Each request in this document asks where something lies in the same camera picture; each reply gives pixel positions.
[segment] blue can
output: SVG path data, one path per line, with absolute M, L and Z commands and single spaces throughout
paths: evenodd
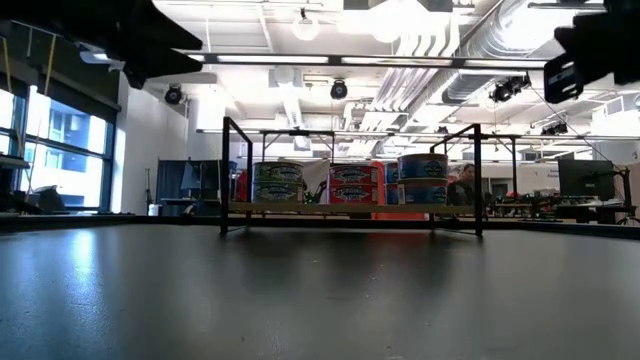
M 398 158 L 400 180 L 446 179 L 449 165 L 447 155 L 411 154 Z
M 388 163 L 384 166 L 384 183 L 395 184 L 398 182 L 398 163 Z
M 384 197 L 387 205 L 398 205 L 398 184 L 385 185 Z
M 398 182 L 398 202 L 404 204 L 447 203 L 447 180 L 419 179 Z

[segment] white wall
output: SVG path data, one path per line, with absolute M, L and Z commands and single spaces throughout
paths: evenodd
M 611 160 L 616 165 L 631 165 L 638 161 L 640 141 L 600 141 L 593 144 L 593 160 Z
M 203 100 L 192 100 L 188 105 L 187 157 L 193 160 L 222 159 L 222 134 L 199 134 L 196 132 L 199 118 L 209 115 L 208 112 L 203 114 L 203 108 L 200 106 L 201 101 Z
M 151 172 L 155 200 L 158 160 L 187 157 L 187 119 L 146 91 L 129 88 L 120 78 L 122 112 L 116 124 L 111 208 L 114 212 L 146 214 L 145 168 Z

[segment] wooden plank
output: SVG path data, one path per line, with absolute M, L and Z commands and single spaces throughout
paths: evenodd
M 229 210 L 235 211 L 295 211 L 305 213 L 434 213 L 473 214 L 473 206 L 442 205 L 308 205 L 308 204 L 250 204 L 233 202 Z

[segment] person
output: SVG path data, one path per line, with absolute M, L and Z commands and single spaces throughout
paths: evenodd
M 473 180 L 475 167 L 467 164 L 462 168 L 460 178 L 447 187 L 447 203 L 455 206 L 473 205 Z

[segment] stacked cans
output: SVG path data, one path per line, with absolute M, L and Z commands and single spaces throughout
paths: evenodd
M 435 204 L 447 202 L 448 158 L 443 154 L 411 154 L 398 158 L 398 202 Z
M 384 166 L 384 197 L 385 204 L 398 205 L 398 163 Z
M 253 165 L 254 203 L 302 203 L 302 165 L 265 161 Z
M 377 204 L 378 168 L 335 165 L 329 168 L 329 204 Z

